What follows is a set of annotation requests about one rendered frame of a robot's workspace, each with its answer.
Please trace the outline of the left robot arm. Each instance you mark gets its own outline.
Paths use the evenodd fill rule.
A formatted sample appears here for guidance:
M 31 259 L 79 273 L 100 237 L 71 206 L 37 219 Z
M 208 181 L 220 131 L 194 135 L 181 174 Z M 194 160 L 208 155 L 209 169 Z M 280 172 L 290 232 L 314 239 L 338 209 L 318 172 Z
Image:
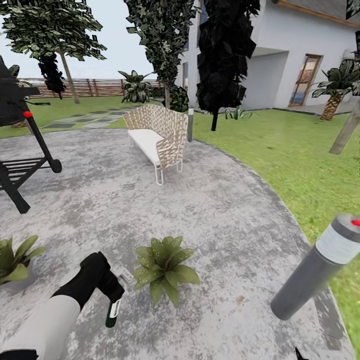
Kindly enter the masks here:
M 125 292 L 121 279 L 130 288 L 137 283 L 124 266 L 113 273 L 101 251 L 87 256 L 27 324 L 0 347 L 0 360 L 59 360 L 96 287 L 115 303 Z

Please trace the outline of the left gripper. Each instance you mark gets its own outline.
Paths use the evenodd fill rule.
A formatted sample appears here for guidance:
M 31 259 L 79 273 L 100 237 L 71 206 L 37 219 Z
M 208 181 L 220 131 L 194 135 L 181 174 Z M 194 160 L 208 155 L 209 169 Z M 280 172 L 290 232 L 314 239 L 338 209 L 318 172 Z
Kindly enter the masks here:
M 123 285 L 120 284 L 116 276 L 112 274 L 111 279 L 100 290 L 107 295 L 111 302 L 115 303 L 125 292 Z

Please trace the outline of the insectifuge atomizer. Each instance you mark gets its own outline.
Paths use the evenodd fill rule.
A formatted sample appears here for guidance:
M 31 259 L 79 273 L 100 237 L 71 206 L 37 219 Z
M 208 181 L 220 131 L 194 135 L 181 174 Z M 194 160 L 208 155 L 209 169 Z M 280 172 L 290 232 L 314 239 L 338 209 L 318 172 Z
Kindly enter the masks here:
M 105 322 L 106 327 L 112 328 L 115 326 L 116 321 L 117 321 L 117 316 L 119 313 L 121 300 L 122 300 L 122 298 L 120 297 L 115 303 L 113 303 L 112 301 L 110 302 L 107 317 L 106 317 L 106 322 Z

